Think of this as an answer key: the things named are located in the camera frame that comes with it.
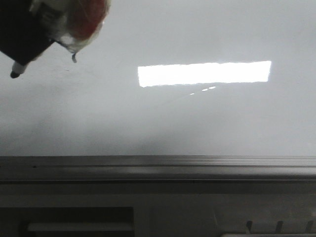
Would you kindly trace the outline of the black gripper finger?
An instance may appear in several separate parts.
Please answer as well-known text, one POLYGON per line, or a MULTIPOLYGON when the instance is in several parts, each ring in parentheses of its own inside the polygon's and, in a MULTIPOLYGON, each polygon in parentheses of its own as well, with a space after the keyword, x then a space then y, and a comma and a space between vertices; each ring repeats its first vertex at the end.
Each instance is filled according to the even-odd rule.
POLYGON ((28 65, 54 43, 49 32, 58 18, 59 11, 43 0, 2 0, 0 51, 15 64, 28 65))

